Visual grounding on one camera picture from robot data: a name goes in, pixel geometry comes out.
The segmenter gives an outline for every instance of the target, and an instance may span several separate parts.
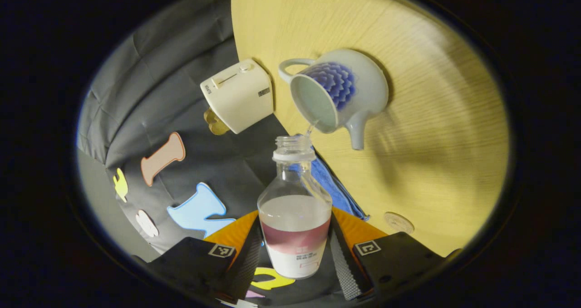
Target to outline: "brown foam letter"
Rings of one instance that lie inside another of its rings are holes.
[[[183,161],[185,147],[178,132],[172,132],[168,141],[149,158],[141,159],[141,174],[148,186],[153,185],[153,178],[172,161]]]

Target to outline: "toaster label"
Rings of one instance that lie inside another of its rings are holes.
[[[259,91],[258,97],[261,97],[262,95],[266,95],[267,93],[270,93],[270,88],[262,89],[261,91]]]

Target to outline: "pink label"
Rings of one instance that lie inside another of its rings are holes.
[[[313,229],[289,232],[277,230],[260,222],[268,247],[283,254],[306,254],[316,250],[326,240],[329,223],[330,218]]]

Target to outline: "blue cloth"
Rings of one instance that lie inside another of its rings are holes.
[[[330,194],[333,199],[333,206],[344,210],[347,213],[357,216],[363,221],[369,220],[369,215],[363,212],[355,199],[347,192],[347,189],[333,174],[326,162],[318,155],[317,159],[311,163],[311,174],[321,186]]]

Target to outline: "wood grain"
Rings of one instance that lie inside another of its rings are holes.
[[[494,78],[453,29],[407,0],[232,0],[232,22],[240,60],[254,58],[272,76],[289,134],[308,122],[280,62],[337,48],[374,58],[390,101],[367,122],[365,150],[351,149],[344,128],[313,132],[315,148],[382,231],[394,232],[384,212],[403,215],[413,237],[443,256],[478,232],[504,183],[509,131]]]

